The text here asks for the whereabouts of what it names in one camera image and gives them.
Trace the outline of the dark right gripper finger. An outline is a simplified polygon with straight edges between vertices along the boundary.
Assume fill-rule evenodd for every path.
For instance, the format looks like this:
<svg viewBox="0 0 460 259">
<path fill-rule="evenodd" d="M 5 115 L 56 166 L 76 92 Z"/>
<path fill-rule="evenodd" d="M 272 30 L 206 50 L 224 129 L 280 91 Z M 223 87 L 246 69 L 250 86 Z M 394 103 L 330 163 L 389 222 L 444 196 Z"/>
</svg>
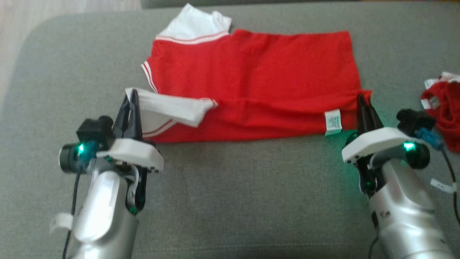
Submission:
<svg viewBox="0 0 460 259">
<path fill-rule="evenodd" d="M 370 131 L 370 114 L 369 106 L 363 94 L 359 94 L 357 98 L 357 133 L 358 136 Z"/>
<path fill-rule="evenodd" d="M 370 127 L 368 131 L 374 131 L 374 130 L 377 130 L 378 128 L 383 128 L 384 125 L 380 117 L 378 116 L 377 111 L 373 107 L 373 105 L 369 103 L 368 107 L 369 107 L 369 116 L 370 116 L 371 123 L 372 123 L 372 126 Z"/>
</svg>

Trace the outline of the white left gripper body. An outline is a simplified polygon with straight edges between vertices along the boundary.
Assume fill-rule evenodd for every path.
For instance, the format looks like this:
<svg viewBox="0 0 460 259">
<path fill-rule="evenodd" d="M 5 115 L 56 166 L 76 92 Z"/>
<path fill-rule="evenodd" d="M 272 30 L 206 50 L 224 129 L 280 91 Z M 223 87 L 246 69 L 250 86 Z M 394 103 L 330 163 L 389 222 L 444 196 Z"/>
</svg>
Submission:
<svg viewBox="0 0 460 259">
<path fill-rule="evenodd" d="M 145 205 L 148 173 L 162 172 L 164 159 L 155 146 L 133 140 L 116 139 L 106 151 L 98 151 L 97 158 L 114 167 L 118 176 L 128 183 L 125 206 L 137 215 Z"/>
</svg>

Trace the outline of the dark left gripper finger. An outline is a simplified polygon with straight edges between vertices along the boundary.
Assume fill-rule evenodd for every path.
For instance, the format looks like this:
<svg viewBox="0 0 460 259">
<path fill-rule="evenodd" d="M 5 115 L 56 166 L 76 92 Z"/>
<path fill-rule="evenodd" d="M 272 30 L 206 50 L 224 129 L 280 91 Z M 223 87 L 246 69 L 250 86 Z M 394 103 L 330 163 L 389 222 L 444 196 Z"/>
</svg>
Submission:
<svg viewBox="0 0 460 259">
<path fill-rule="evenodd" d="M 131 92 L 129 107 L 131 112 L 129 117 L 129 138 L 142 141 L 143 131 L 137 90 L 132 90 Z"/>
<path fill-rule="evenodd" d="M 116 138 L 131 138 L 131 133 L 129 132 L 130 113 L 130 101 L 129 98 L 125 96 L 113 125 L 113 133 Z"/>
</svg>

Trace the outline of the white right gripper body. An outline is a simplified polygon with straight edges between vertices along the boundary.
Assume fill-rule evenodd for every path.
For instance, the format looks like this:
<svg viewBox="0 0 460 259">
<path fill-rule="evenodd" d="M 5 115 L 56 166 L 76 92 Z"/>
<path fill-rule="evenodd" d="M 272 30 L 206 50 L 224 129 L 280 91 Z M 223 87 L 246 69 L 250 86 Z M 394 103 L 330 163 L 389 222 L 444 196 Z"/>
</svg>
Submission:
<svg viewBox="0 0 460 259">
<path fill-rule="evenodd" d="M 378 128 L 353 137 L 343 147 L 342 159 L 356 167 L 359 187 L 367 196 L 373 196 L 383 187 L 383 165 L 392 159 L 406 162 L 411 169 L 428 166 L 427 145 L 397 128 Z"/>
</svg>

